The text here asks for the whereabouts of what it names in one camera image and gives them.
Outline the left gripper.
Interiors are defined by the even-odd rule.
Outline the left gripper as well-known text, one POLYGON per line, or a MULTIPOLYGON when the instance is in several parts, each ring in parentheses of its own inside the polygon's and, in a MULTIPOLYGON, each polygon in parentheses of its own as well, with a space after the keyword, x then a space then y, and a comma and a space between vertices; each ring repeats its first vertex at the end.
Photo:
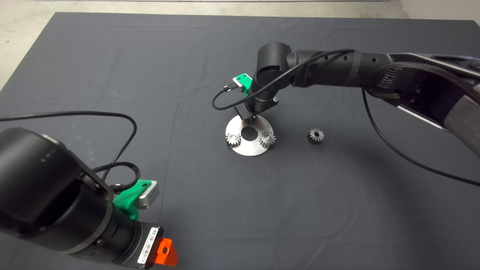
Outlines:
POLYGON ((164 229, 156 223, 136 222, 137 234, 130 254, 130 266, 150 269, 154 264, 176 267, 179 256, 170 238, 161 238, 164 229))

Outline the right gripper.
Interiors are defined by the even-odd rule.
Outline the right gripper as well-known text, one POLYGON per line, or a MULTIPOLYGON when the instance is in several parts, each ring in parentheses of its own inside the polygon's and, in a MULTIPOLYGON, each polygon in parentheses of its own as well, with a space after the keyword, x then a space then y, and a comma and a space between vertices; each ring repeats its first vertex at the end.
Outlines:
POLYGON ((248 113, 251 115, 260 115, 278 104, 276 96, 271 99, 261 99, 259 97, 246 97, 244 106, 235 106, 234 110, 240 117, 243 124, 248 123, 248 113))

